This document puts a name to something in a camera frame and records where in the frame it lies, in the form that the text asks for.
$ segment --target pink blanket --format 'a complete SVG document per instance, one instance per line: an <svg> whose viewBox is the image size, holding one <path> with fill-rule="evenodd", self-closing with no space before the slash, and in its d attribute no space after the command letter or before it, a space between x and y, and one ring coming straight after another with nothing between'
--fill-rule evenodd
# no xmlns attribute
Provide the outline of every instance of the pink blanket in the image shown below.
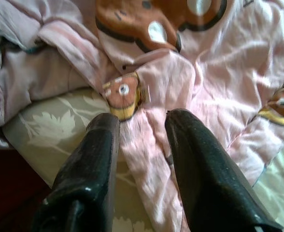
<svg viewBox="0 0 284 232"><path fill-rule="evenodd" d="M284 0L0 0L0 35L23 50L0 54L0 126L95 88L124 119L120 149L156 231L189 230L167 110L200 118L251 184L284 143ZM54 48L25 52L38 42Z"/></svg>

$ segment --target pink fabric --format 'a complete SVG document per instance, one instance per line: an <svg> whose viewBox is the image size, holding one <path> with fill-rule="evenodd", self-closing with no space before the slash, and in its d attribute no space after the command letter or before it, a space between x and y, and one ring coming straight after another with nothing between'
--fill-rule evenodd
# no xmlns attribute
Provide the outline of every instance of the pink fabric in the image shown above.
<svg viewBox="0 0 284 232"><path fill-rule="evenodd" d="M206 31L180 32L179 54L145 54L135 43L96 30L94 1L0 0L2 35L21 48L42 40L66 59L53 48L6 53L0 126L33 100L86 85L102 92L102 84L136 71L151 102L122 123L120 148L155 230L188 231L165 159L171 155L167 110L186 108L200 118L251 184L284 143L283 126L256 116L284 85L284 0L247 2L227 1L222 19Z"/></svg>

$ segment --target bed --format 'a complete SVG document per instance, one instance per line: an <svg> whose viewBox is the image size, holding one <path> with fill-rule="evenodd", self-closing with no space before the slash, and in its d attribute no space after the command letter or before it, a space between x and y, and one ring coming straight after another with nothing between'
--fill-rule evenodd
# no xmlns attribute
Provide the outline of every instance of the bed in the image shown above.
<svg viewBox="0 0 284 232"><path fill-rule="evenodd" d="M3 132L10 144L52 186L60 166L81 141L86 125L99 113L108 111L100 95L91 88L82 88L34 103L7 123ZM253 188L274 219L284 226L284 147ZM121 153L115 197L114 232L154 231Z"/></svg>
<svg viewBox="0 0 284 232"><path fill-rule="evenodd" d="M51 186L91 119L118 116L114 231L188 231L164 129L175 108L284 226L284 0L0 0L0 147L3 131Z"/></svg>

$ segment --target dark red floor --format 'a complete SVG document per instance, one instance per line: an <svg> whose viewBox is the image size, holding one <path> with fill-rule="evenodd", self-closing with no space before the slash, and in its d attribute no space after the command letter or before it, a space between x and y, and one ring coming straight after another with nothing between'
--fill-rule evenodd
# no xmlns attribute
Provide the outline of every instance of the dark red floor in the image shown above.
<svg viewBox="0 0 284 232"><path fill-rule="evenodd" d="M36 208L49 192L18 152L0 151L0 232L28 232Z"/></svg>

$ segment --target floral bedsheet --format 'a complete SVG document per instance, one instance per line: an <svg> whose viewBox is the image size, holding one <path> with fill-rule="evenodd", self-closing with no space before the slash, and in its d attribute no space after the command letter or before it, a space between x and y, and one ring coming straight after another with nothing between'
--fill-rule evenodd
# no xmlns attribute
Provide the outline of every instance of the floral bedsheet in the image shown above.
<svg viewBox="0 0 284 232"><path fill-rule="evenodd" d="M88 123L108 112L103 98L90 88L36 102L3 127L8 141L41 178L52 186L61 165L84 136ZM262 203L284 226L284 148L254 185ZM135 181L119 153L113 232L152 232Z"/></svg>

